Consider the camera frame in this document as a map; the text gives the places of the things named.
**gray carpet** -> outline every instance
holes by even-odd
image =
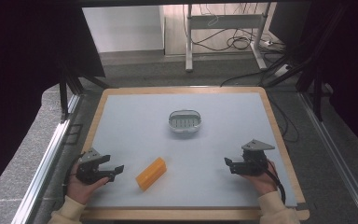
[[[189,74],[185,72],[184,62],[106,65],[104,70],[106,78],[101,78],[101,80],[111,86],[150,87],[218,86],[227,78],[257,72],[258,68],[254,59],[222,59],[195,61],[194,72]],[[254,86],[259,80],[260,76],[251,76],[237,79],[228,83],[228,85]],[[54,162],[55,168],[48,175],[29,223],[46,223],[51,211],[58,209],[62,204],[61,183],[64,173],[69,167],[69,162],[80,152],[83,146],[103,91],[83,78],[81,78],[81,81],[86,90],[81,98],[71,129],[65,136],[65,144],[61,146],[59,155]],[[296,83],[295,77],[275,88],[268,89],[268,96],[278,106],[273,106],[273,111],[282,128],[282,133],[284,133],[283,138],[289,156],[303,189],[307,207],[310,210],[310,219],[302,223],[357,224],[357,206],[311,123],[310,117],[294,89],[294,83]],[[0,223],[9,223],[16,213],[23,194],[27,190],[34,171],[60,120],[57,87],[45,92],[42,107],[33,128],[19,148],[18,154],[0,179]],[[326,127],[328,127],[345,161],[358,179],[358,139],[335,113],[334,108],[328,103],[328,98],[323,100],[323,116]],[[84,223],[112,223],[112,221],[86,221]],[[115,223],[169,222],[115,221]]]

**white wall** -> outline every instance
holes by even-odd
[[[160,6],[85,7],[98,52],[163,49]]]

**table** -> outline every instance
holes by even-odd
[[[147,94],[219,94],[219,93],[258,93],[262,104],[266,110],[270,127],[273,131],[279,153],[282,157],[285,170],[287,172],[293,193],[297,201],[297,214],[301,220],[309,218],[308,209],[301,209],[305,204],[305,198],[301,187],[296,178],[296,173],[287,154],[280,130],[272,113],[269,100],[264,89],[259,87],[172,87],[172,88],[123,88],[108,89],[103,92],[103,96],[98,105],[89,134],[83,146],[83,151],[87,151],[93,146],[93,141],[98,132],[98,125],[103,117],[104,106],[109,95],[147,95]],[[168,209],[150,207],[150,208],[87,208],[82,215],[83,219],[132,219],[132,220],[246,220],[259,219],[260,211],[258,208],[174,208]]]

